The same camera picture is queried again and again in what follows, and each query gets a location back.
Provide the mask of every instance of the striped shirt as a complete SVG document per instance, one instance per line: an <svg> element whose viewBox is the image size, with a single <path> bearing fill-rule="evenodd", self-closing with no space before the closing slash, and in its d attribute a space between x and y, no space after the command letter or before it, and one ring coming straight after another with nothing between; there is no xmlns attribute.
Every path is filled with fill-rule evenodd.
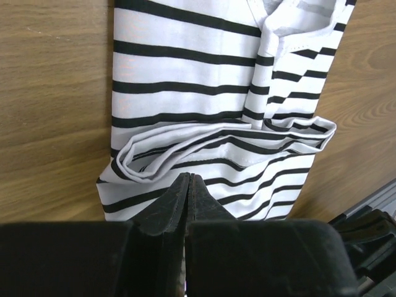
<svg viewBox="0 0 396 297"><path fill-rule="evenodd" d="M115 0L106 219L130 219L183 172L236 218L285 218L336 130L314 112L354 5Z"/></svg>

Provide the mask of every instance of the wooden table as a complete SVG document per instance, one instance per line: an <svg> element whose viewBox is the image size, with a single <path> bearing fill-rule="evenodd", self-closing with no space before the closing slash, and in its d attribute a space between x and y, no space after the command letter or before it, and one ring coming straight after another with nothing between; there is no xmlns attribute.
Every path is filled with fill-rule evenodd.
<svg viewBox="0 0 396 297"><path fill-rule="evenodd" d="M358 0L317 110L338 132L294 217L329 220L396 177L395 15ZM103 219L112 31L112 1L0 0L0 222Z"/></svg>

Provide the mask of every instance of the folded shirt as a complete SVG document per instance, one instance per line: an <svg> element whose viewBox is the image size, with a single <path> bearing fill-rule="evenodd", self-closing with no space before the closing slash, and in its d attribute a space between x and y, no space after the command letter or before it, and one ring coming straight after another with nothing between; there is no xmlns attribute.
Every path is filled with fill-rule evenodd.
<svg viewBox="0 0 396 297"><path fill-rule="evenodd" d="M285 218L334 135L314 112L353 0L115 0L107 220L183 172L236 218Z"/></svg>

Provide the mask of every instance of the black stripe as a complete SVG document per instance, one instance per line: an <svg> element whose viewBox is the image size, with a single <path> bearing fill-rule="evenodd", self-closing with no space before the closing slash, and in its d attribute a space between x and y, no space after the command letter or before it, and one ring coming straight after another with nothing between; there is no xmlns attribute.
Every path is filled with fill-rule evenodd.
<svg viewBox="0 0 396 297"><path fill-rule="evenodd" d="M287 98L298 98L298 99L308 99L308 100L316 100L320 97L319 94L315 93L306 93L306 92L291 92Z"/></svg>
<svg viewBox="0 0 396 297"><path fill-rule="evenodd" d="M319 97L320 94L315 94L315 93L291 92L286 98L280 96L272 96L268 98L268 104L270 103L282 104L283 102L285 102L287 98L316 100L319 99Z"/></svg>
<svg viewBox="0 0 396 297"><path fill-rule="evenodd" d="M179 142L175 143L175 144L170 144L167 145L166 147L157 147L157 148L153 148L151 150L148 150L144 153L138 153L136 155L134 155L134 158L132 161L136 161L138 159L144 158L144 157L148 157L148 156L152 156L152 155L157 155L159 153L165 153L167 150L171 149L172 147L174 147L175 145L178 145Z"/></svg>
<svg viewBox="0 0 396 297"><path fill-rule="evenodd" d="M143 167L139 170L139 172L140 172L140 173L141 173L141 172L144 172L144 171L146 170L147 167L148 167L148 165L143 166Z"/></svg>
<svg viewBox="0 0 396 297"><path fill-rule="evenodd" d="M163 195L166 192L166 190L168 190L168 188L159 189L156 191L152 191L152 192L148 192L145 194L130 197L130 198L115 202L113 204L102 205L103 211L105 213L115 213L120 210L127 209L128 207L139 205L141 203L144 203L144 202L147 202L152 199L160 197L161 195Z"/></svg>
<svg viewBox="0 0 396 297"><path fill-rule="evenodd" d="M313 113L277 113L272 118L273 119L287 119L287 118L311 119L313 116L314 116Z"/></svg>
<svg viewBox="0 0 396 297"><path fill-rule="evenodd" d="M281 162L284 160L287 160L289 158L294 158L294 157L300 157L301 155L298 154L290 154L284 157L279 157L279 158L275 158L272 159L268 162L267 166L265 168L267 168L269 165L274 164L276 162ZM234 163L233 161L229 160L229 159L224 159L224 158L216 158L216 159L209 159L209 160L201 160L201 161L189 161L189 162L184 162L184 163L180 163L180 164L176 164L175 166L172 167L172 169L179 169L179 168L185 168L185 167L192 167L192 166L200 166L200 165L213 165L213 164L224 164L227 165L229 167L231 167L232 169L234 169L235 171L238 172L242 172L243 170L245 170L245 167L242 167L236 163Z"/></svg>
<svg viewBox="0 0 396 297"><path fill-rule="evenodd" d="M337 24L335 25L335 27L334 27L334 30L335 30L335 31L344 32L346 27L347 27L347 26L346 26L345 24L337 23Z"/></svg>
<svg viewBox="0 0 396 297"><path fill-rule="evenodd" d="M239 166L238 164L232 162L229 159L222 159L222 158L216 158L216 159L210 159L210 160L202 160L202 161L189 161L189 162L184 162L180 164L176 164L172 167L172 169L179 169L179 168L185 168L185 167L192 167L192 166L199 166L199 165L213 165L213 164L224 164L228 165L229 167L233 168L234 170L241 172L245 169L245 167Z"/></svg>
<svg viewBox="0 0 396 297"><path fill-rule="evenodd" d="M125 179L127 181L130 181L131 179L128 178L122 171L121 169L119 169L118 165L117 165L117 161L116 159L114 159L113 161L110 162L110 167L111 169L114 171L114 173L121 179Z"/></svg>
<svg viewBox="0 0 396 297"><path fill-rule="evenodd" d="M288 156L285 156L285 157L280 157L280 158L271 160L270 163L275 163L277 161L283 161L283 160L285 160L287 158L291 158L291 157L297 157L297 156L296 155L288 155ZM196 165L214 164L214 163L224 163L224 164L230 165L233 168L239 168L239 171L243 170L242 168L236 166L236 164L234 164L233 162L230 162L227 159L213 159L213 160L185 162L183 164L175 165L173 167L173 169L183 168L183 167L188 167L188 166L196 166ZM144 203L146 201L158 198L161 195L163 195L167 190L168 190L168 188L166 187L166 188L163 188L163 189L158 189L158 190L155 190L155 191L152 191L152 192L148 192L148 193L145 193L145 194L141 194L141 195L137 195L137 196L134 196L134 197L128 197L128 198L126 198L124 200L115 202L113 204L102 205L103 206L103 210L106 213L115 213L115 212L118 212L120 210L127 209L128 207L139 205L139 204Z"/></svg>
<svg viewBox="0 0 396 297"><path fill-rule="evenodd" d="M282 170L277 172L270 180L268 181L264 181L263 183L260 184L260 186L258 187L257 191L255 191L252 194L237 194L237 195L233 195L233 196L228 196L228 197L224 197L221 199L218 199L217 201L222 204L222 205L227 205L239 200L250 200L254 197L254 195L256 195L256 193L258 191L260 191L261 189L265 188L265 187L269 187L271 186L275 180L283 175L287 175L287 174L302 174L302 173L308 173L310 168L298 168L298 169L289 169L289 170Z"/></svg>
<svg viewBox="0 0 396 297"><path fill-rule="evenodd" d="M287 190L301 190L303 188L303 185L296 185L296 186L283 186L283 187L278 187L275 190L273 190L272 194L274 195L275 193L281 192L281 191L287 191ZM271 209L273 209L276 206L289 206L289 205L293 205L295 203L295 200L293 201L278 201L275 202L272 207L268 210L268 213L270 212ZM260 207L258 209L256 209L253 212L250 212L246 215L243 215L242 217L239 217L238 220L248 220L250 218L252 218L253 216L257 215L261 210L263 210L264 208L268 207L270 204L270 200L265 201L263 204L260 205Z"/></svg>
<svg viewBox="0 0 396 297"><path fill-rule="evenodd" d="M256 63L261 66L273 66L274 61L274 57L263 57L260 55L257 55L256 59Z"/></svg>
<svg viewBox="0 0 396 297"><path fill-rule="evenodd" d="M321 148L322 147L322 144L325 142L325 139L323 139L322 141L320 141L316 146L315 146L315 148L317 148L317 149L319 149L319 148Z"/></svg>
<svg viewBox="0 0 396 297"><path fill-rule="evenodd" d="M291 128L284 128L284 127L279 127L279 126L275 126L272 121L270 119L266 119L264 120L264 124L270 128L271 130L277 131L277 132L288 132L290 131L291 128L296 128L296 129L300 129L300 130L305 130L305 129L313 129L322 133L326 133L329 130L325 127L320 127L316 124L311 124L311 125L301 125L301 124L297 124L297 123L293 123Z"/></svg>
<svg viewBox="0 0 396 297"><path fill-rule="evenodd" d="M352 5L352 6L355 6L355 5L356 5L356 0L346 0L345 5Z"/></svg>
<svg viewBox="0 0 396 297"><path fill-rule="evenodd" d="M233 130L223 130L219 131L218 133L212 134L210 136L204 137L202 139L199 139L189 145L186 145L185 147L180 148L179 150L175 151L175 153L179 152L185 152L189 148L203 144L206 141L213 140L216 138L219 138L221 136L228 136L225 139L220 139L218 141L212 142L211 144L207 144L204 147L200 148L199 150L196 150L194 153L197 153L203 149L214 149L218 148L223 144L233 144L243 150L247 150L250 152L258 153L261 155L270 155L272 153L279 153L284 150L286 150L289 146L291 146L295 142L299 142L299 140L316 140L316 141L322 141L321 139L318 139L316 137L301 137L301 136L296 136L293 134L271 134L271 133L259 133L259 132L251 132L251 131L233 131ZM258 147L256 145L252 145L249 143L246 143L243 140L237 139L235 137L244 137L244 138L252 138L252 139L265 139L265 140L285 140L285 139L293 139L290 142L285 143L282 147L279 148L263 148L263 147ZM161 151L160 149L151 149L148 152L144 152L139 154L139 156L134 157L134 161L142 158L142 157L148 157L151 155L156 155L158 153L164 153L166 152L167 149L163 148Z"/></svg>
<svg viewBox="0 0 396 297"><path fill-rule="evenodd" d="M229 138L229 139L218 140L216 142L208 144L205 147L201 148L200 150L214 149L214 148L217 149L223 144L233 144L236 147L239 147L240 149L247 150L248 152L256 153L258 155L273 155L276 153L286 151L291 145L293 145L295 143L298 143L298 141L297 140L289 141L279 148L264 148L264 147L258 147L256 145L252 145L252 144L247 144L246 142L243 142L242 140L239 140L236 138Z"/></svg>
<svg viewBox="0 0 396 297"><path fill-rule="evenodd" d="M295 51L293 54L297 54L298 56L302 56L309 59L315 59L318 52L313 51L311 49L303 49L301 51Z"/></svg>
<svg viewBox="0 0 396 297"><path fill-rule="evenodd" d="M185 82L137 84L132 82L118 82L114 80L113 91L126 94L153 94L164 91L174 91L214 96L224 93L245 94L249 91L249 87L244 85L219 85L217 87L210 87L208 85L188 84Z"/></svg>
<svg viewBox="0 0 396 297"><path fill-rule="evenodd" d="M281 97L281 96L272 96L272 97L268 98L268 104L271 104L271 103L282 104L283 102L285 102L285 100L286 100L285 97Z"/></svg>
<svg viewBox="0 0 396 297"><path fill-rule="evenodd" d="M115 158L117 156L117 154L119 153L119 150L116 150L115 148L111 148L110 150L110 156L112 158Z"/></svg>
<svg viewBox="0 0 396 297"><path fill-rule="evenodd" d="M308 70L307 72L305 72L304 76L314 77L316 79L325 79L327 77L327 72Z"/></svg>
<svg viewBox="0 0 396 297"><path fill-rule="evenodd" d="M261 121L264 118L264 113L255 113L246 107L243 108L243 115L255 119L256 121Z"/></svg>
<svg viewBox="0 0 396 297"><path fill-rule="evenodd" d="M253 176L251 178L247 178L244 179L243 181L237 182L237 183L233 183L231 181L229 181L226 178L211 178L211 179L206 179L205 180L205 185L206 186L211 186L213 184L226 184L229 187L238 187L241 186L243 184L247 184L247 183L254 183L258 180L261 179L261 177L264 175L265 169L263 169L258 175Z"/></svg>
<svg viewBox="0 0 396 297"><path fill-rule="evenodd" d="M104 181L100 178L97 179L97 184L107 184L107 181Z"/></svg>
<svg viewBox="0 0 396 297"><path fill-rule="evenodd" d="M272 73L272 78L273 79L290 80L292 82L299 82L299 80L302 78L302 76L298 75L298 74L294 74L294 73L284 72L284 71L274 71Z"/></svg>
<svg viewBox="0 0 396 297"><path fill-rule="evenodd" d="M323 133L326 133L329 131L327 128L318 126L317 124L312 124L311 129L314 129L316 131L323 132Z"/></svg>
<svg viewBox="0 0 396 297"><path fill-rule="evenodd" d="M146 116L144 118L121 119L115 116L111 117L111 125L118 128L134 128L154 125L160 122L192 122L200 123L228 123L227 119L238 119L242 117L242 111L224 111L217 114L200 114L200 113L160 113L155 116Z"/></svg>
<svg viewBox="0 0 396 297"><path fill-rule="evenodd" d="M322 48L319 54L323 54L325 56L335 56L335 52L337 49L335 48Z"/></svg>
<svg viewBox="0 0 396 297"><path fill-rule="evenodd" d="M268 95L270 92L270 87L258 87L254 84L250 85L250 92L256 95Z"/></svg>
<svg viewBox="0 0 396 297"><path fill-rule="evenodd" d="M215 65L238 65L254 67L254 58L237 56L225 56L220 54L208 54L200 51L192 51L184 48L174 48L171 46L140 45L125 41L114 41L114 52L121 54L134 54L146 57L168 57L177 59L187 59Z"/></svg>
<svg viewBox="0 0 396 297"><path fill-rule="evenodd" d="M254 37L261 37L261 31L257 27L243 25L218 17L198 14L196 12L184 11L174 7L155 3L148 0L116 0L115 8L129 9L132 11L145 12L147 14L165 17L167 19L178 20L190 24L196 24L203 27L216 28L223 31L240 33Z"/></svg>

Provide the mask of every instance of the wooden surface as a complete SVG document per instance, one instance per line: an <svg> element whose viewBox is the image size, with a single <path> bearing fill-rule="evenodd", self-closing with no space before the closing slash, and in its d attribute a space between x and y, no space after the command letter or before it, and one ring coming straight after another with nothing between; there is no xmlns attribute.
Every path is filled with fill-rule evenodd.
<svg viewBox="0 0 396 297"><path fill-rule="evenodd" d="M396 2L358 0L317 114L338 132L294 217L329 220L396 177ZM108 0L0 0L0 222L101 220Z"/></svg>

